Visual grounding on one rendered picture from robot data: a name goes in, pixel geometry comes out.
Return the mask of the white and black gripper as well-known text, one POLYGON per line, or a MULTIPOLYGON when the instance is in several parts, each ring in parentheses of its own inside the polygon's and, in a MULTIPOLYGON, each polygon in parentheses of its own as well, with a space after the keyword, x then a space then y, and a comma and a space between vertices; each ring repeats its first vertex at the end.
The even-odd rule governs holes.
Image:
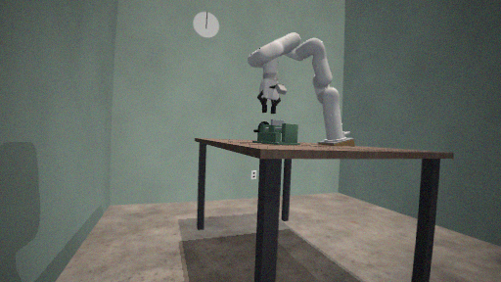
POLYGON ((276 114, 276 106, 281 101, 279 98, 279 93, 276 89, 269 88, 269 86, 276 85, 278 83, 276 78, 263 78, 260 82, 258 100, 262 105, 262 112, 267 113, 267 101, 271 101, 271 114, 276 114), (277 102, 276 102, 277 100, 277 102))

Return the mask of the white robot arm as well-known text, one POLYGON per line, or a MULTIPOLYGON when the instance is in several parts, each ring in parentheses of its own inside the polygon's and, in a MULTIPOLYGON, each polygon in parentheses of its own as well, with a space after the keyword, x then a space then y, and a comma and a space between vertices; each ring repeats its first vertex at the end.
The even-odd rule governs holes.
POLYGON ((263 68, 263 78, 277 79, 278 57, 285 54, 285 56, 297 61, 303 61, 306 58, 313 56, 312 66, 315 71, 315 75, 313 77, 313 81, 315 82, 313 82, 313 86, 318 101, 323 104, 323 114, 327 134, 327 139, 325 140, 330 140, 325 142, 345 140, 345 135, 349 135, 350 132, 342 131, 339 92, 335 88, 328 85, 332 81, 332 75, 327 62, 325 47, 317 38, 311 38, 301 45, 299 45, 299 43, 300 36, 297 33, 293 32, 287 34, 251 53, 248 57, 248 63, 254 68, 263 68), (282 44, 283 49, 279 43, 282 44), (317 85, 327 86, 318 87, 317 85), (321 96, 318 95, 319 93, 321 96))

